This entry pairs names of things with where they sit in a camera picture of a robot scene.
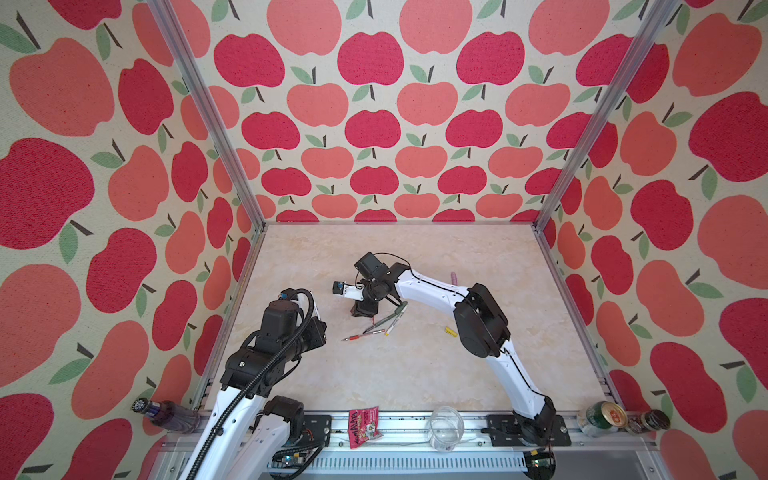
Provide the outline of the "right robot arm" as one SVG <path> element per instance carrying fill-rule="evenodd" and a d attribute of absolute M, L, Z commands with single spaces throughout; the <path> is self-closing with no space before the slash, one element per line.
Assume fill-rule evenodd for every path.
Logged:
<path fill-rule="evenodd" d="M 333 293 L 355 301 L 354 316 L 373 317 L 378 304 L 417 302 L 453 316 L 458 338 L 472 355 L 484 358 L 510 399 L 522 437 L 529 445 L 545 446 L 557 415 L 552 399 L 540 392 L 521 365 L 508 329 L 509 321 L 488 288 L 480 283 L 462 287 L 416 272 L 400 258 L 391 266 L 368 252 L 355 263 L 360 278 L 336 282 Z"/>

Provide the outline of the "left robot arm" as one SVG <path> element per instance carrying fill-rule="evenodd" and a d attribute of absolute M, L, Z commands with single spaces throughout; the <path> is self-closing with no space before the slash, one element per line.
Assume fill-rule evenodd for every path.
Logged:
<path fill-rule="evenodd" d="M 260 328 L 227 359 L 213 410 L 181 479 L 257 479 L 301 436 L 303 404 L 270 394 L 287 376 L 288 362 L 325 344 L 326 329 L 305 288 L 287 288 L 269 303 Z"/>

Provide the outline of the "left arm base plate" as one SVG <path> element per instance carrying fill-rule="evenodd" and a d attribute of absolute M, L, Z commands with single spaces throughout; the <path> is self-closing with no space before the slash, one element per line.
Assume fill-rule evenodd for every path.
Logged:
<path fill-rule="evenodd" d="M 289 439 L 281 449 L 328 447 L 331 430 L 331 415 L 305 414 L 302 426 L 290 434 Z"/>

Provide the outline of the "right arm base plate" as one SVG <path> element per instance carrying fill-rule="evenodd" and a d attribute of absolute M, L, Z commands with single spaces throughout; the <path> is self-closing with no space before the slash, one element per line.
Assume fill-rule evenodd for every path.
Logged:
<path fill-rule="evenodd" d="M 550 436 L 544 441 L 544 428 L 535 422 L 517 415 L 488 415 L 486 426 L 481 430 L 493 447 L 570 447 L 572 441 L 562 416 L 556 415 L 549 430 Z"/>

